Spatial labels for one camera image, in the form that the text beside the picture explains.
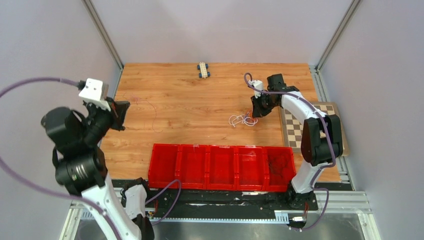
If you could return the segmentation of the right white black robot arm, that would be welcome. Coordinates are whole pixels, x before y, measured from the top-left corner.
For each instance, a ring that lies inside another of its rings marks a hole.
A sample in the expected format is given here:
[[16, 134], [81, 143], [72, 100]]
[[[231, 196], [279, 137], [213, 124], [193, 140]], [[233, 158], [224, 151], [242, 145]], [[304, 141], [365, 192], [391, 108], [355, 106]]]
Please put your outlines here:
[[285, 193], [286, 204], [298, 209], [312, 197], [322, 171], [334, 167], [336, 158], [343, 154], [341, 120], [335, 114], [328, 115], [316, 108], [297, 87], [288, 86], [281, 73], [267, 78], [267, 88], [262, 81], [254, 80], [249, 72], [243, 78], [254, 91], [250, 98], [253, 118], [265, 117], [279, 107], [289, 111], [302, 124], [300, 148], [303, 161]]

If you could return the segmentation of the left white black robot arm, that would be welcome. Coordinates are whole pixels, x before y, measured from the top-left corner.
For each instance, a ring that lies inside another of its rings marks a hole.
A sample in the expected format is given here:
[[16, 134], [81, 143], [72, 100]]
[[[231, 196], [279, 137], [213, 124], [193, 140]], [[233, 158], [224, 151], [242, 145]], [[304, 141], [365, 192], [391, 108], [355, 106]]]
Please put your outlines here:
[[56, 182], [83, 204], [109, 240], [152, 240], [145, 207], [153, 201], [141, 177], [128, 181], [120, 196], [114, 190], [99, 142], [109, 130], [123, 131], [128, 101], [108, 100], [110, 109], [85, 102], [88, 115], [65, 106], [50, 110], [40, 121], [53, 141]]

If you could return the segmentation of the wooden chessboard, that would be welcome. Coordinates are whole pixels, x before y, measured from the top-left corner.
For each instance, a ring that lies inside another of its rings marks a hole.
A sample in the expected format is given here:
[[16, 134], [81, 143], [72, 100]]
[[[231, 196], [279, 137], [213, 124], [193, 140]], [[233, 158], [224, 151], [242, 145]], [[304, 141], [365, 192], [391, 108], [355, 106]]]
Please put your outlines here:
[[[335, 102], [312, 101], [311, 104], [327, 115], [337, 115], [341, 118], [338, 106]], [[294, 153], [301, 153], [301, 140], [303, 134], [302, 123], [288, 110], [280, 108], [279, 113], [284, 146], [292, 148]]]

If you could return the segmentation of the red bin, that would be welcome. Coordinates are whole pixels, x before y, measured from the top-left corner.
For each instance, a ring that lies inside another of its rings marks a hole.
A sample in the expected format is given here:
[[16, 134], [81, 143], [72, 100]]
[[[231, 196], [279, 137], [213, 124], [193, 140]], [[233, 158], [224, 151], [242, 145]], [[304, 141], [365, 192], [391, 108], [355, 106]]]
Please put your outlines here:
[[246, 146], [237, 149], [239, 190], [262, 191], [266, 181], [264, 149]]
[[294, 154], [291, 147], [265, 147], [268, 183], [268, 192], [286, 192], [288, 185], [296, 175]]
[[176, 179], [178, 154], [178, 144], [155, 143], [153, 145], [147, 178], [150, 188], [164, 188]]
[[206, 189], [207, 154], [207, 145], [181, 145], [179, 177], [184, 189]]
[[235, 148], [211, 145], [209, 152], [209, 190], [233, 191], [236, 189]]

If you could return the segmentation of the red bin rightmost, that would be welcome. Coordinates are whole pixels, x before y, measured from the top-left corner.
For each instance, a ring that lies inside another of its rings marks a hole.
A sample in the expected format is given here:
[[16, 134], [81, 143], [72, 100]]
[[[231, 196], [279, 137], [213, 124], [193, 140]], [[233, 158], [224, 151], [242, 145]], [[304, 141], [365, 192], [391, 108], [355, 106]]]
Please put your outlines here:
[[294, 154], [291, 147], [265, 147], [268, 183], [268, 192], [286, 192], [288, 185], [296, 175]]

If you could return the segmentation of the red bin middle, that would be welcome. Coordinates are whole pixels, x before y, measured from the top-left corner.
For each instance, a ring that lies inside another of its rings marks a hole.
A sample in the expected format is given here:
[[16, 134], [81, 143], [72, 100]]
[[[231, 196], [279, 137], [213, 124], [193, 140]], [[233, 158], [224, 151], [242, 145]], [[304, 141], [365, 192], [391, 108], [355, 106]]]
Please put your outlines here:
[[209, 152], [209, 190], [233, 191], [236, 189], [235, 148], [211, 145]]

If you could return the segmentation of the white blue toy car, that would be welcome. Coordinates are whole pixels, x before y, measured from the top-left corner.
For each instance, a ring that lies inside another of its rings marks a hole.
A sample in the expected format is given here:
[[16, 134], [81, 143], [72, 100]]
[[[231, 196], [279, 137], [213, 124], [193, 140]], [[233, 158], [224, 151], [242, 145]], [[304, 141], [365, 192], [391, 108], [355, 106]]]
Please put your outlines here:
[[210, 77], [210, 72], [208, 71], [209, 65], [207, 63], [200, 62], [197, 65], [197, 69], [199, 70], [199, 74], [198, 74], [199, 78], [206, 79], [206, 78]]

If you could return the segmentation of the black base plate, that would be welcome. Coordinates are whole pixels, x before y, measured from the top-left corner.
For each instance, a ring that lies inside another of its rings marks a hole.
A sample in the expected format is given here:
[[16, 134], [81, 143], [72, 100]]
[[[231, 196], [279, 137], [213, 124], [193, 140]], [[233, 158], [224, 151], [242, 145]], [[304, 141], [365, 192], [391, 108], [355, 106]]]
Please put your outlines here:
[[265, 192], [255, 197], [241, 191], [178, 190], [178, 185], [174, 184], [146, 207], [154, 218], [270, 220], [276, 217], [277, 211], [316, 211], [318, 206], [314, 198], [294, 208], [285, 202], [281, 192]]

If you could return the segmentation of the aluminium frame rail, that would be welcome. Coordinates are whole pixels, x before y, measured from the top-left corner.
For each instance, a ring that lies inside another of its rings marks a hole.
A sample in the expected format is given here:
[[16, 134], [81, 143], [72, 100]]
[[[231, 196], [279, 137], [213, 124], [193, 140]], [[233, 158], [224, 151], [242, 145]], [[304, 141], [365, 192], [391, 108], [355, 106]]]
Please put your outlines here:
[[[252, 195], [256, 192], [242, 192], [245, 196], [264, 197], [265, 192], [258, 192], [258, 195]], [[325, 190], [317, 190], [314, 192], [315, 198], [313, 203], [322, 209], [326, 202], [327, 193]], [[85, 207], [73, 200], [69, 209], [84, 209]], [[354, 190], [330, 190], [326, 212], [329, 213], [358, 213], [372, 214], [372, 209], [365, 191]]]

